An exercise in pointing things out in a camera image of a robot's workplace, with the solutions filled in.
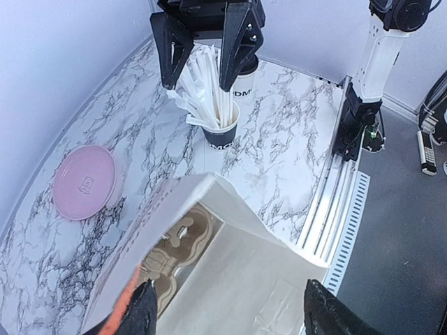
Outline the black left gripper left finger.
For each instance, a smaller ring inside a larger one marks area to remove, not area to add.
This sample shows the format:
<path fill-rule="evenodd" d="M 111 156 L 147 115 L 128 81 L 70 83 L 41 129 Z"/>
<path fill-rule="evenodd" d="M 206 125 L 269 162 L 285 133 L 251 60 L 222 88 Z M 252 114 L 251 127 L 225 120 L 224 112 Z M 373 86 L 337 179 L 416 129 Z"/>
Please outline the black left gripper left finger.
<path fill-rule="evenodd" d="M 134 290 L 117 334 L 154 335 L 156 333 L 156 321 L 156 290 L 152 281 L 148 280 Z"/>

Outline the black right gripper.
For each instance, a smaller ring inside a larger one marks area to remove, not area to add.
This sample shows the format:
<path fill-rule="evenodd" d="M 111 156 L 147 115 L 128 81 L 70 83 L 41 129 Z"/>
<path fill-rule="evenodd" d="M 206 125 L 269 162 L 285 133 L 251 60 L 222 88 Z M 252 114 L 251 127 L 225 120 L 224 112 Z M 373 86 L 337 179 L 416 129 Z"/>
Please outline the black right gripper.
<path fill-rule="evenodd" d="M 190 32 L 195 39 L 220 38 L 223 32 L 219 69 L 223 91 L 230 91 L 264 41 L 261 1 L 156 1 L 156 13 L 149 21 L 165 89 L 175 88 L 188 61 L 194 47 Z"/>

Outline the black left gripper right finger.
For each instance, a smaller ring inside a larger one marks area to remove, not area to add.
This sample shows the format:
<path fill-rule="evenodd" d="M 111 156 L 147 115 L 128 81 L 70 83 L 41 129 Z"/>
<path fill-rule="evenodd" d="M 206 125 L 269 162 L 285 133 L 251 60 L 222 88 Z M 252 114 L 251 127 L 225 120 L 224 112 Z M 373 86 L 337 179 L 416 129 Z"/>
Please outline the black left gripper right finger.
<path fill-rule="evenodd" d="M 381 335 L 316 279 L 309 279 L 304 295 L 305 334 Z"/>

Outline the brown cardboard cup carrier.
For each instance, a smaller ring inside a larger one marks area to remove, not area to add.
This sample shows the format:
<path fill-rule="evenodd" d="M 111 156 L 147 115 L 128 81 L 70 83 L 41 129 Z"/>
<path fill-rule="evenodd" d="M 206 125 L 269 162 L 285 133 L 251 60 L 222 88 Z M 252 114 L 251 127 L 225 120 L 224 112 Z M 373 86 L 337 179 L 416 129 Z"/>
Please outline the brown cardboard cup carrier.
<path fill-rule="evenodd" d="M 150 282 L 160 317 L 198 264 L 222 222 L 201 204 L 195 204 L 145 256 L 137 284 Z"/>

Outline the white paper takeout bag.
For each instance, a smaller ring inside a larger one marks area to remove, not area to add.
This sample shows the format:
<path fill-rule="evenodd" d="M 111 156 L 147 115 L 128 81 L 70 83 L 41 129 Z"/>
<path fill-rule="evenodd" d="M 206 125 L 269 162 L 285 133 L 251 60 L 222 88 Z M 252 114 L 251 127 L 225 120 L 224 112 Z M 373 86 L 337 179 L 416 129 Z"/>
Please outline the white paper takeout bag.
<path fill-rule="evenodd" d="M 122 290 L 137 284 L 145 256 L 195 204 L 222 225 L 156 321 L 156 334 L 298 334 L 309 279 L 328 265 L 279 241 L 233 185 L 214 174 L 163 180 L 103 266 L 82 332 L 112 313 Z"/>

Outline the black plastic cup lid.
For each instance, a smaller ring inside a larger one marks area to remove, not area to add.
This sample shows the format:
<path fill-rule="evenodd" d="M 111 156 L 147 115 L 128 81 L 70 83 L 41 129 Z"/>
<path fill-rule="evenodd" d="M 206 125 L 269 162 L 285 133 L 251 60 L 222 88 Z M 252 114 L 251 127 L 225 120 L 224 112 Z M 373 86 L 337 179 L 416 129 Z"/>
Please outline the black plastic cup lid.
<path fill-rule="evenodd" d="M 254 55 L 242 68 L 239 75 L 250 75 L 254 73 L 259 65 L 259 59 L 256 55 Z"/>

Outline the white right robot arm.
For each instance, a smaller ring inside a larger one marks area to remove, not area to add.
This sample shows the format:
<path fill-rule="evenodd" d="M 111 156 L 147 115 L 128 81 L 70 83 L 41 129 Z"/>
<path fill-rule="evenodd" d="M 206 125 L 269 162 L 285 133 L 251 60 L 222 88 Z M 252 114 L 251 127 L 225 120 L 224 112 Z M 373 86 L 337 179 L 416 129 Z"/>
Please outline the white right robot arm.
<path fill-rule="evenodd" d="M 196 40 L 220 40 L 218 83 L 229 91 L 263 46 L 261 1 L 158 1 L 149 22 L 159 54 L 162 85 L 173 90 Z M 431 1 L 369 1 L 369 32 L 353 79 L 361 103 L 378 104 L 405 40 L 436 8 Z"/>

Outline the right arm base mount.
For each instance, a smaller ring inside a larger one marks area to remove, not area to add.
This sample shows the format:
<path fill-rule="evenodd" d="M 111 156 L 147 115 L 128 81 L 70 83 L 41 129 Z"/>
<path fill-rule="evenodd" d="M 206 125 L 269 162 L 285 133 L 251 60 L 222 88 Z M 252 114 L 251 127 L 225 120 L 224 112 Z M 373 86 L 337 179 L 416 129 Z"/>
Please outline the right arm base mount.
<path fill-rule="evenodd" d="M 385 147 L 382 100 L 364 103 L 349 82 L 339 121 L 333 154 L 344 161 L 357 161 L 361 149 L 376 153 Z"/>

